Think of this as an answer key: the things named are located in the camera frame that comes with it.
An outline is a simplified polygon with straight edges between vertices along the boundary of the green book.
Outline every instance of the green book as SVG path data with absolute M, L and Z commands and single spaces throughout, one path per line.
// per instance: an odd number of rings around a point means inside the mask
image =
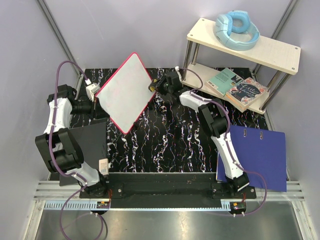
M 243 78 L 235 74 L 229 68 L 225 68 L 205 84 L 209 89 L 215 92 L 219 98 L 223 98 L 231 88 L 242 81 Z

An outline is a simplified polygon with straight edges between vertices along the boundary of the metal plate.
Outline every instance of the metal plate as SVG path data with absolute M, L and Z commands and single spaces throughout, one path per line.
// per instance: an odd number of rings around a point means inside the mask
M 249 202 L 248 210 L 257 206 L 257 202 Z M 63 226 L 82 214 L 83 211 L 65 211 Z M 59 216 L 58 210 L 44 210 L 35 239 L 64 239 L 59 230 Z M 256 214 L 236 218 L 198 211 L 108 211 L 102 216 L 107 223 L 108 240 L 302 240 L 289 202 L 267 202 Z M 71 239 L 90 240 L 100 229 L 99 219 L 88 215 L 65 232 Z M 104 229 L 101 239 L 105 237 Z

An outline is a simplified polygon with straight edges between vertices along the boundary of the book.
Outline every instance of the book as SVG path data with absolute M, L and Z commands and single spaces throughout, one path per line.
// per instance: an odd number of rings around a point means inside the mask
M 248 77 L 232 87 L 225 95 L 238 110 L 244 112 L 251 104 L 268 91 L 268 88 Z
M 243 78 L 235 74 L 228 68 L 223 69 L 216 76 L 212 77 L 205 85 L 217 94 L 218 98 L 223 98 L 227 91 L 241 83 Z

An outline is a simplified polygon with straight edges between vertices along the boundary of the floral book cover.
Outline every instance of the floral book cover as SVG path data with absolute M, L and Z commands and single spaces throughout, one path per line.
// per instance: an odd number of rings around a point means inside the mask
M 248 107 L 257 98 L 267 92 L 268 88 L 248 77 L 227 92 L 227 96 L 243 107 Z

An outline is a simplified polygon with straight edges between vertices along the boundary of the light blue headphones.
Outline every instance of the light blue headphones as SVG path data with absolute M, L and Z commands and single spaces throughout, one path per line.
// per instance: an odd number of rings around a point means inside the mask
M 234 26 L 234 20 L 241 21 L 242 25 Z M 213 32 L 223 45 L 237 51 L 252 49 L 260 37 L 258 28 L 251 22 L 246 11 L 230 11 L 227 14 L 218 15 Z M 247 42 L 233 40 L 230 37 L 231 32 L 250 34 L 252 39 Z

